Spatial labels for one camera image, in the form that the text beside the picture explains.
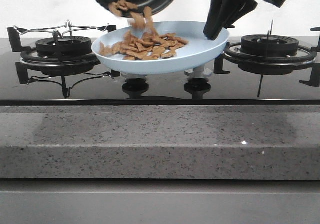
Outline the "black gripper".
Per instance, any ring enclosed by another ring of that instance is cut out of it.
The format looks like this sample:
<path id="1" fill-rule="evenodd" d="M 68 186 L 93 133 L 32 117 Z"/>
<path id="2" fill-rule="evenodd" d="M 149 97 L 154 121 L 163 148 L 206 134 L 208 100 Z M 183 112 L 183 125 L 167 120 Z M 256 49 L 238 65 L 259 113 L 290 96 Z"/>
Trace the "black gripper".
<path id="1" fill-rule="evenodd" d="M 281 8 L 286 0 L 263 0 Z M 204 34 L 208 39 L 215 40 L 222 28 L 234 28 L 234 23 L 256 9 L 255 0 L 211 0 Z"/>

